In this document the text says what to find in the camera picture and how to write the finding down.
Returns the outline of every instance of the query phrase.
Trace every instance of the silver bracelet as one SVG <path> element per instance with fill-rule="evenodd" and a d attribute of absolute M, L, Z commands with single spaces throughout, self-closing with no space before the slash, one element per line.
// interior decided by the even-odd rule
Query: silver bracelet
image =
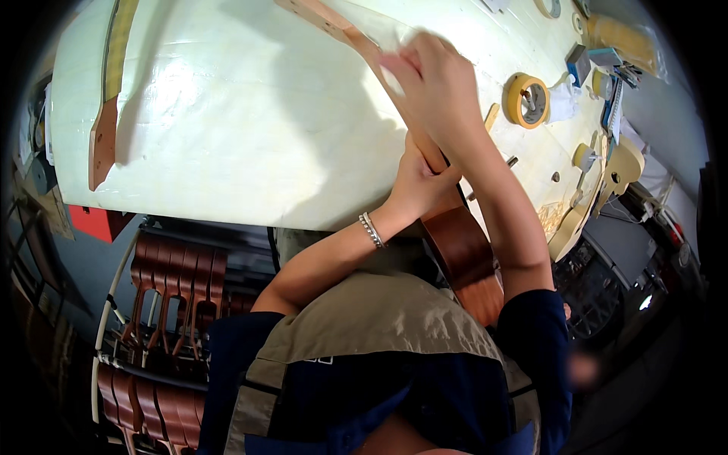
<path fill-rule="evenodd" d="M 374 225 L 372 224 L 371 220 L 369 219 L 368 213 L 364 212 L 361 215 L 359 215 L 359 222 L 364 225 L 364 229 L 366 229 L 367 233 L 369 234 L 369 237 L 371 237 L 371 241 L 374 242 L 374 245 L 376 245 L 377 248 L 386 248 L 387 247 L 381 241 L 379 234 L 376 233 L 376 229 L 374 229 Z"/>

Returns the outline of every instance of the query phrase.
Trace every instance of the red box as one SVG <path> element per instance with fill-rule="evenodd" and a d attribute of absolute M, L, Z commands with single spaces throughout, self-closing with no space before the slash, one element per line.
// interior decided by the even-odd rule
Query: red box
<path fill-rule="evenodd" d="M 71 213 L 71 223 L 76 229 L 108 243 L 112 243 L 136 215 L 136 213 L 124 215 L 115 210 L 80 205 L 69 205 L 68 211 Z"/>

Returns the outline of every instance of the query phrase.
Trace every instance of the workbench surface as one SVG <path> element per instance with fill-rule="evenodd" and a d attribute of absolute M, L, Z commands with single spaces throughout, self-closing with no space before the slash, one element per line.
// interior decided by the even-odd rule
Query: workbench surface
<path fill-rule="evenodd" d="M 512 0 L 497 14 L 480 0 L 355 3 L 386 16 L 392 39 L 408 25 L 452 41 L 475 65 L 483 116 L 492 103 L 504 106 L 517 73 L 548 87 L 563 80 L 566 57 L 584 38 L 571 24 L 571 1 L 561 2 L 558 19 L 545 17 L 534 0 Z M 89 136 L 113 4 L 94 0 L 58 46 L 51 140 L 65 203 L 334 230 L 387 196 L 405 135 L 395 107 L 354 50 L 272 0 L 139 2 L 119 94 L 116 164 L 90 191 Z M 577 187 L 577 146 L 592 145 L 601 131 L 603 104 L 584 90 L 572 119 L 526 130 L 501 110 L 491 130 L 504 159 L 518 157 L 513 172 L 547 237 Z M 463 187 L 467 194 L 467 182 Z M 477 202 L 470 205 L 482 223 Z"/>

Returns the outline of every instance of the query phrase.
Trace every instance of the hand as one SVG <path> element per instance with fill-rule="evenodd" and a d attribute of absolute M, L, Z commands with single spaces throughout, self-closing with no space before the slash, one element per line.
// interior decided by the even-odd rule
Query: hand
<path fill-rule="evenodd" d="M 445 191 L 456 185 L 461 177 L 462 173 L 454 166 L 439 175 L 433 174 L 414 144 L 412 135 L 407 133 L 405 153 L 400 159 L 395 185 L 384 206 L 396 216 L 403 217 L 403 225 L 409 226 L 433 209 Z"/>
<path fill-rule="evenodd" d="M 380 64 L 402 86 L 409 114 L 462 163 L 458 153 L 469 149 L 463 145 L 487 134 L 471 62 L 451 43 L 421 32 L 398 54 L 382 55 Z"/>

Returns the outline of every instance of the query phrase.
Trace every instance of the beige apron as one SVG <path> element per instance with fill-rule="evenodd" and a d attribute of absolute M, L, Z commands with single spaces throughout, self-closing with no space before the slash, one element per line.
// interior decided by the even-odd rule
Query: beige apron
<path fill-rule="evenodd" d="M 372 352 L 469 353 L 503 365 L 508 392 L 531 384 L 498 349 L 486 329 L 442 291 L 419 278 L 355 272 L 299 314 L 273 328 L 245 378 L 281 389 L 289 363 Z M 225 455 L 245 453 L 245 434 L 267 436 L 277 395 L 240 387 Z M 534 389 L 513 398 L 516 431 L 534 423 L 534 454 L 540 414 Z"/>

